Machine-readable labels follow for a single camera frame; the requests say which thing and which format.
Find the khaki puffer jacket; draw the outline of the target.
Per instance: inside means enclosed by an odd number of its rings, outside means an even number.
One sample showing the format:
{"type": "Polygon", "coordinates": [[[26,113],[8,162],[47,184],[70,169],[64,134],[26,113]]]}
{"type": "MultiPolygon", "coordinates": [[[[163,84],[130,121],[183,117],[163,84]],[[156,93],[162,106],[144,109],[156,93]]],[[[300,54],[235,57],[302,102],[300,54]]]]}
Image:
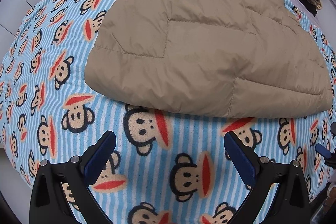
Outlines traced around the khaki puffer jacket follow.
{"type": "Polygon", "coordinates": [[[295,118],[333,104],[326,61],[284,0],[115,0],[85,66],[130,105],[223,118],[295,118]]]}

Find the blue monkey print blanket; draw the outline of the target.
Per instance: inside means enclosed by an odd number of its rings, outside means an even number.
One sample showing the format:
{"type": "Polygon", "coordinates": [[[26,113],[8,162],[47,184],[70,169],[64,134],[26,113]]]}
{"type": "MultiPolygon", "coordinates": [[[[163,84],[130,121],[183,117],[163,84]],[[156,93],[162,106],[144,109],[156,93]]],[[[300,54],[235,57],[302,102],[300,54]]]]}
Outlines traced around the blue monkey print blanket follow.
{"type": "Polygon", "coordinates": [[[258,154],[298,160],[309,198],[331,176],[314,150],[335,150],[335,109],[305,118],[245,119],[164,114],[110,100],[84,81],[97,23],[115,0],[42,0],[23,17],[1,63],[1,144],[32,185],[42,160],[65,162],[107,130],[117,145],[91,192],[114,223],[139,209],[159,223],[214,223],[236,210],[249,188],[226,156],[232,130],[258,154]]]}

